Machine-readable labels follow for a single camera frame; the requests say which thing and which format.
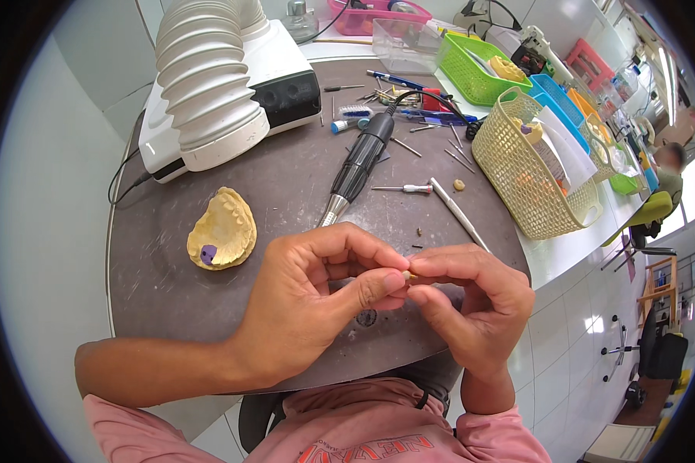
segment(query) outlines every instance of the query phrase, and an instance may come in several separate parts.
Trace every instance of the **flexible duct hose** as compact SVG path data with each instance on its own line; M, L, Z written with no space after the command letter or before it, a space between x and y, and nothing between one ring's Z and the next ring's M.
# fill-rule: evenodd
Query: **flexible duct hose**
M262 108L242 63L241 36L268 25L259 0L177 0L157 34L158 84L182 151L239 129Z

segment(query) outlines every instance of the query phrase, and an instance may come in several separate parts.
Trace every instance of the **black strap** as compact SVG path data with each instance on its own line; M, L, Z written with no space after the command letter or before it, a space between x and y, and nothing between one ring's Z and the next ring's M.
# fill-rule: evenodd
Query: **black strap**
M429 398L430 398L430 393L425 391L425 393L422 394L422 398L419 400L419 402L417 402L417 405L415 405L414 407L416 409L419 409L419 410L423 409L425 407L425 404L427 403L427 399L429 399Z

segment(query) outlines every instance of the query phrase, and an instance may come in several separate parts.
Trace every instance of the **blue plastic basket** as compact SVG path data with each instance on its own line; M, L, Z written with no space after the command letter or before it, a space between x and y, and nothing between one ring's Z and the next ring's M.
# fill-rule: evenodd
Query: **blue plastic basket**
M584 124L584 115L582 114L582 111L576 107L571 98L564 93L564 90L561 90L561 87L554 82L554 79L546 74L535 74L530 77L530 80L533 83L533 89L528 92L528 95L535 98L536 96L533 94L533 92L547 93L551 98L554 99L554 101L556 101L556 104L561 108L564 114L577 129Z
M556 104L556 101L554 101L553 98L551 98L546 92L539 93L538 95L533 97L535 101L540 103L541 106L548 106L551 108L551 111L554 112L557 118L561 121L562 124L566 127L566 129L571 132L571 134L575 137L575 139L579 142L579 144L582 146L582 149L584 150L587 155L590 153L590 148L589 144L587 144L587 141L584 140L584 137L582 134L576 129L575 125L572 124L571 119L564 114L564 112L561 110L561 107Z

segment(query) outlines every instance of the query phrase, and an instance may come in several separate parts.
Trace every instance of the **pink plastic basket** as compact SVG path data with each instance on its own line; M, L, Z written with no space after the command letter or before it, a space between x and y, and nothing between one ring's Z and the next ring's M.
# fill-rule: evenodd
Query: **pink plastic basket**
M347 7L345 12L335 22L335 28L343 35L373 35L373 20L378 19L399 19L401 21L411 21L425 24L430 21L433 16L426 9L415 5L412 2L407 2L409 5L417 8L419 14L395 13L389 11L388 0L364 0L364 4L373 5L373 8L368 10L357 10ZM332 18L342 10L344 3L336 2L336 0L327 0L327 4L332 10Z

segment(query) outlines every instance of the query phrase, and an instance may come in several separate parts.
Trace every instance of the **white tiled floor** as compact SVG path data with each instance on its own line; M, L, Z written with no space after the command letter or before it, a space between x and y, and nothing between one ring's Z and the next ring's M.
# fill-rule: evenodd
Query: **white tiled floor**
M616 357L604 357L600 350L620 343L619 325L612 316L618 315L629 328L630 345L639 337L635 301L643 289L646 260L637 255L631 283L627 267L613 272L622 258L601 271L601 257L602 251L596 251L538 289L533 315L508 361L522 422L554 463L574 463L612 422L638 360L636 353L626 354L611 381L602 381L603 375L611 374ZM460 383L459 379L451 391L451 424L463 413ZM227 463L241 462L247 453L239 444L239 405L193 444Z

